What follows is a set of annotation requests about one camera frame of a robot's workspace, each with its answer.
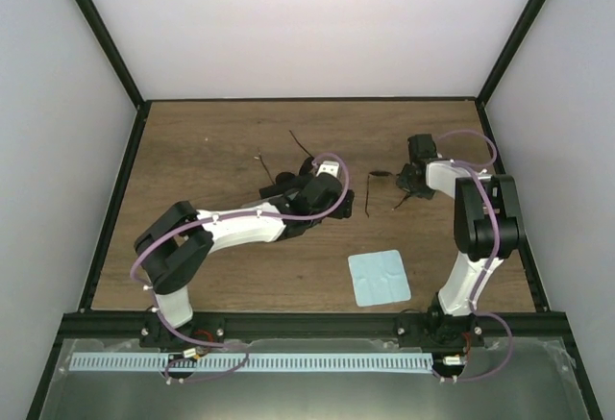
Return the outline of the grey glasses case green lining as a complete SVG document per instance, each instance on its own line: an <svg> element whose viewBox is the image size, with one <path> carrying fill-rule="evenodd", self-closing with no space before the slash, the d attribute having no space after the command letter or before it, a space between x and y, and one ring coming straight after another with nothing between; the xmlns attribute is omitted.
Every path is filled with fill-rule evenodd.
<svg viewBox="0 0 615 420"><path fill-rule="evenodd" d="M276 194L263 200L243 204L240 207L242 209L261 209L263 211L276 210L279 213L294 214L291 203L294 201L298 193L298 189L289 189L284 193Z"/></svg>

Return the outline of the gold-trimmed black sunglasses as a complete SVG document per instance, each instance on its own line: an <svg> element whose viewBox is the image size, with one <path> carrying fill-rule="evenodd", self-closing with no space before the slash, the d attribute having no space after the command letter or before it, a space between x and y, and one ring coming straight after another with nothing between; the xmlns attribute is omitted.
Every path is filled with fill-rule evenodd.
<svg viewBox="0 0 615 420"><path fill-rule="evenodd" d="M364 214L367 218L371 216L371 208L379 207L382 200L390 202L395 191L398 192L400 199L391 207L392 211L398 210L409 198L410 192L405 183L397 183L401 174L383 169L370 170L365 178Z"/></svg>

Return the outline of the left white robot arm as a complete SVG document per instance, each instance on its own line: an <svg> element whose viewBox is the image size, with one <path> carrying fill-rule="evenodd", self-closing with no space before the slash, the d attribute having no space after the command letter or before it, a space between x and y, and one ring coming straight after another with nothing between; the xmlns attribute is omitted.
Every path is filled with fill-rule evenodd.
<svg viewBox="0 0 615 420"><path fill-rule="evenodd" d="M209 254L249 243L271 243L303 235L322 219L352 216L355 193L334 175L290 172L259 190L260 200L239 210L197 210L190 202L172 205L134 243L153 288L162 334L174 346L196 335L187 286Z"/></svg>

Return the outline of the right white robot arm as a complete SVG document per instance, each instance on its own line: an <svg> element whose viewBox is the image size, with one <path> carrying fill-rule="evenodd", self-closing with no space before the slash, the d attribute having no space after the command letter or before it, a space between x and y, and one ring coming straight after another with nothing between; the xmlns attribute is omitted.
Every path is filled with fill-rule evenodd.
<svg viewBox="0 0 615 420"><path fill-rule="evenodd" d="M470 331L489 279L526 241L523 215L514 178L490 173L490 162L445 158L430 134L410 136L407 148L408 163L397 174L397 187L407 198L430 200L442 193L454 201L457 255L425 317L429 339L448 346Z"/></svg>

